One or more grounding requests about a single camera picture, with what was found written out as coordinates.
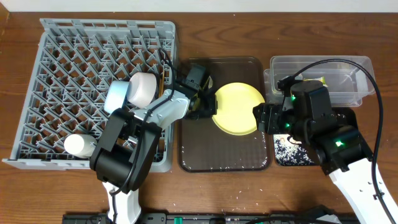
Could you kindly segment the white round bowl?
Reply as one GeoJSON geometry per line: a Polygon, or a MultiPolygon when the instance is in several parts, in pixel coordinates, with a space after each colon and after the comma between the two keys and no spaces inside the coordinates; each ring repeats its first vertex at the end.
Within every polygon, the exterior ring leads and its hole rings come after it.
{"type": "Polygon", "coordinates": [[[156,76],[152,73],[135,73],[129,80],[126,98],[138,108],[148,106],[155,97],[157,89],[156,76]]]}

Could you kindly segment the light blue bowl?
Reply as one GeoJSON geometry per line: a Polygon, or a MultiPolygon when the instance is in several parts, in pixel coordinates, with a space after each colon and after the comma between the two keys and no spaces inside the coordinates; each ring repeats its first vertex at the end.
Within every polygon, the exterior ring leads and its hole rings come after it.
{"type": "Polygon", "coordinates": [[[113,81],[104,102],[105,112],[111,114],[125,105],[129,82],[113,81]]]}

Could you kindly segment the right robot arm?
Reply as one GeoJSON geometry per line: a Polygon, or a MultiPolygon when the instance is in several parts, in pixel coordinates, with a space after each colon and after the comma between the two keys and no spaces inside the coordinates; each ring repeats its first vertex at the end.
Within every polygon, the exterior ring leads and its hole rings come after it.
{"type": "Polygon", "coordinates": [[[286,134],[339,188],[360,223],[397,223],[397,204],[381,185],[376,151],[359,132],[354,112],[331,105],[318,80],[295,81],[287,91],[292,107],[261,103],[253,108],[257,128],[286,134]]]}

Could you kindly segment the wooden chopstick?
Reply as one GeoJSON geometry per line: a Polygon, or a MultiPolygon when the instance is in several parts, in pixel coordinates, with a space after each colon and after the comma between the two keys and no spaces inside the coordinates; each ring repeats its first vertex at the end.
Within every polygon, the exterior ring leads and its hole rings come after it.
{"type": "Polygon", "coordinates": [[[165,80],[165,70],[162,72],[162,76],[159,82],[159,97],[163,95],[164,92],[164,80],[165,80]]]}

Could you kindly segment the green orange snack wrapper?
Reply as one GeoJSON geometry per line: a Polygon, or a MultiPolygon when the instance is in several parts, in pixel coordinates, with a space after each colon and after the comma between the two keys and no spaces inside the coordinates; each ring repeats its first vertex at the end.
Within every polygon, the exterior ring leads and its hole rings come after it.
{"type": "Polygon", "coordinates": [[[304,78],[304,81],[319,81],[322,83],[323,86],[328,87],[325,81],[325,77],[319,77],[319,78],[304,78]]]}

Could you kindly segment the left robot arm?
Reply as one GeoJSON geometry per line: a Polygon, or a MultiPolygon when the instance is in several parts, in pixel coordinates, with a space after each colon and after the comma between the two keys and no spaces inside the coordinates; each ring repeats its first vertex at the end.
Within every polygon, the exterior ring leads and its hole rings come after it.
{"type": "Polygon", "coordinates": [[[162,131],[182,118],[209,118],[216,109],[213,90],[168,89],[143,109],[116,109],[111,114],[90,157],[90,168],[108,192],[109,223],[139,219],[139,187],[150,171],[162,131]]]}

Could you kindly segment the white cup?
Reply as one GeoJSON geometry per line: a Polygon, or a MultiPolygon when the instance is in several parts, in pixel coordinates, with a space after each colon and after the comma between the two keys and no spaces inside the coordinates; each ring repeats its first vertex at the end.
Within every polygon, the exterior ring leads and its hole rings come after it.
{"type": "Polygon", "coordinates": [[[88,134],[71,134],[64,142],[65,150],[79,158],[89,158],[93,154],[97,140],[88,134]]]}

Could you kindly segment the yellow round plate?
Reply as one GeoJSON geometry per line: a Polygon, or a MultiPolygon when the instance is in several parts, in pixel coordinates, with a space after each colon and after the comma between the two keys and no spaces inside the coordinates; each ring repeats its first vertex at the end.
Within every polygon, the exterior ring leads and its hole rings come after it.
{"type": "Polygon", "coordinates": [[[245,136],[257,131],[254,107],[265,102],[259,90],[246,83],[229,83],[216,93],[217,110],[213,122],[227,134],[245,136]]]}

